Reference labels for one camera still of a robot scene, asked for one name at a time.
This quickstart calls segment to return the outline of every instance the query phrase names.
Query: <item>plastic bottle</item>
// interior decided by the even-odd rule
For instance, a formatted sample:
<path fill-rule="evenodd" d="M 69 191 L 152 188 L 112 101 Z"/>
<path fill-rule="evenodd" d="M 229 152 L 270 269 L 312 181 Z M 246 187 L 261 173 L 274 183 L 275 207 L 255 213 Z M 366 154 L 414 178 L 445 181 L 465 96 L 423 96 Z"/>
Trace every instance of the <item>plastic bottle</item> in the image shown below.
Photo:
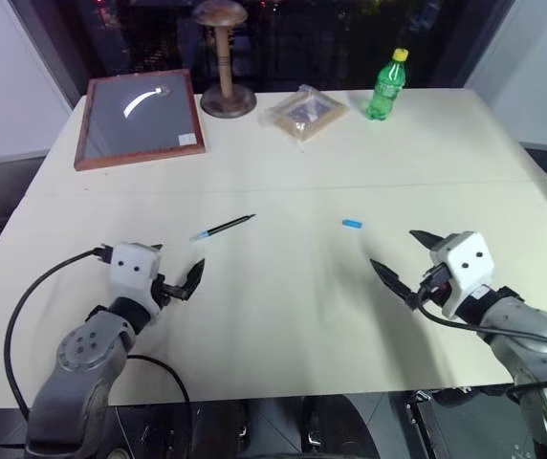
<path fill-rule="evenodd" d="M 405 86 L 405 61 L 408 55 L 408 50 L 397 48 L 392 60 L 380 70 L 373 98 L 367 107 L 370 120 L 385 120 L 390 115 L 395 98 Z"/>

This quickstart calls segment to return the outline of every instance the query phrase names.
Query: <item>table surface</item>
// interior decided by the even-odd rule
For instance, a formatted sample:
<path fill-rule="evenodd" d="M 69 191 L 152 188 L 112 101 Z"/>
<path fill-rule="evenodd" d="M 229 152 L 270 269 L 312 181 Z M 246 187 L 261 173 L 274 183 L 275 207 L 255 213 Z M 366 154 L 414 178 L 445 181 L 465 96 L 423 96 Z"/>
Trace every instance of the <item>table surface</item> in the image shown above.
<path fill-rule="evenodd" d="M 430 267 L 407 233 L 479 230 L 509 285 L 547 310 L 547 178 L 466 90 L 405 90 L 391 118 L 352 110 L 301 144 L 258 115 L 200 113 L 203 155 L 75 172 L 82 101 L 0 236 L 0 407 L 14 406 L 2 347 L 17 299 L 57 262 L 100 243 L 163 243 L 161 271 L 202 283 L 139 336 L 134 353 L 172 365 L 191 399 L 408 390 L 510 380 L 475 334 L 437 326 L 377 279 L 368 258 L 412 286 Z M 369 92 L 331 93 L 360 106 Z M 198 243 L 215 224 L 250 222 Z M 362 229 L 341 225 L 364 222 Z M 66 268 L 30 298 L 13 341 L 30 404 L 60 339 L 108 304 L 108 267 Z M 127 363 L 111 404 L 180 400 L 168 376 Z"/>

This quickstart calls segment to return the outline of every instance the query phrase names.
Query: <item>wooden frame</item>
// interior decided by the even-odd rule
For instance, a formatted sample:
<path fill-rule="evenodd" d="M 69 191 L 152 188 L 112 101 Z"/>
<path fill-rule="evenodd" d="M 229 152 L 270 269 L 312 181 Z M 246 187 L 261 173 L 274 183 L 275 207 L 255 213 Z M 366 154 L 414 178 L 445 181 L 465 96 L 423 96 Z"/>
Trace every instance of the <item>wooden frame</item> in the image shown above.
<path fill-rule="evenodd" d="M 192 134 L 195 136 L 196 143 L 190 145 L 174 146 L 164 149 L 153 149 L 135 151 L 130 153 L 122 153 L 109 157 L 97 157 L 86 158 L 86 146 L 87 139 L 89 138 L 90 120 L 91 114 L 94 108 L 95 95 L 98 85 L 105 84 L 106 82 L 119 81 L 119 80 L 131 80 L 141 77 L 161 77 L 168 75 L 182 75 L 186 84 L 186 94 L 188 96 L 188 106 L 190 110 L 190 120 L 192 124 Z M 190 72 L 186 69 L 150 72 L 147 74 L 133 74 L 125 76 L 110 76 L 106 78 L 96 78 L 89 81 L 89 88 L 87 92 L 86 107 L 84 109 L 84 115 L 82 117 L 82 124 L 80 126 L 80 136 L 78 138 L 77 153 L 74 160 L 75 170 L 87 170 L 95 169 L 99 167 L 108 167 L 112 165 L 132 164 L 140 163 L 144 161 L 159 160 L 164 158 L 173 158 L 176 156 L 193 155 L 197 153 L 204 153 L 206 147 L 204 144 L 204 137 L 201 131 L 201 125 L 199 123 L 199 116 L 197 115 L 197 107 L 195 105 L 195 97 L 193 93 L 193 86 L 190 80 Z"/>

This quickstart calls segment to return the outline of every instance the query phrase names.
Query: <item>black pen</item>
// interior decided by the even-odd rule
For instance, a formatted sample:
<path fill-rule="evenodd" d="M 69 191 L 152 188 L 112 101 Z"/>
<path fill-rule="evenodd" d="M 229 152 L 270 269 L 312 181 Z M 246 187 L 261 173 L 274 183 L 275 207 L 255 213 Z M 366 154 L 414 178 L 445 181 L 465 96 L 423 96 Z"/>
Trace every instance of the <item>black pen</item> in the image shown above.
<path fill-rule="evenodd" d="M 207 231 L 200 232 L 199 234 L 194 235 L 190 238 L 191 241 L 198 241 L 199 239 L 204 239 L 206 237 L 211 236 L 212 234 L 216 234 L 217 232 L 227 230 L 231 227 L 234 227 L 235 225 L 239 225 L 240 223 L 247 222 L 250 220 L 255 213 L 252 215 L 244 215 L 243 217 L 236 218 L 235 220 L 231 220 L 228 223 L 224 223 L 223 225 L 219 225 L 218 227 L 208 229 Z"/>

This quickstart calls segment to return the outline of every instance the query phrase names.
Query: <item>gray robot arm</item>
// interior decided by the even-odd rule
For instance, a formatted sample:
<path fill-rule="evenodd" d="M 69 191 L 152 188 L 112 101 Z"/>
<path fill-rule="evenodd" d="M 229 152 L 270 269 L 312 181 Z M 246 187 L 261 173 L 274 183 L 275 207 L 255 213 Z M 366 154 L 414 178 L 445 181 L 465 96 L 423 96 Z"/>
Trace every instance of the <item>gray robot arm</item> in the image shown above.
<path fill-rule="evenodd" d="M 445 239 L 424 231 L 411 233 L 430 250 L 435 263 L 418 292 L 411 292 L 394 272 L 371 260 L 376 273 L 412 310 L 419 309 L 432 320 L 450 326 L 424 309 L 427 301 L 441 306 L 447 317 L 462 318 L 470 325 L 468 330 L 491 330 L 478 335 L 512 375 L 510 393 L 517 394 L 538 457 L 547 458 L 547 342 L 530 339 L 530 334 L 547 338 L 547 313 L 528 306 L 506 287 L 497 292 L 488 287 L 494 264 L 479 233 L 467 231 Z M 513 332 L 492 333 L 492 329 Z"/>
<path fill-rule="evenodd" d="M 199 285 L 205 261 L 182 287 L 164 284 L 159 249 L 139 244 L 107 248 L 116 299 L 98 307 L 56 351 L 55 370 L 33 402 L 25 457 L 80 459 L 97 452 L 108 394 L 143 327 L 155 323 L 172 297 L 187 300 Z"/>

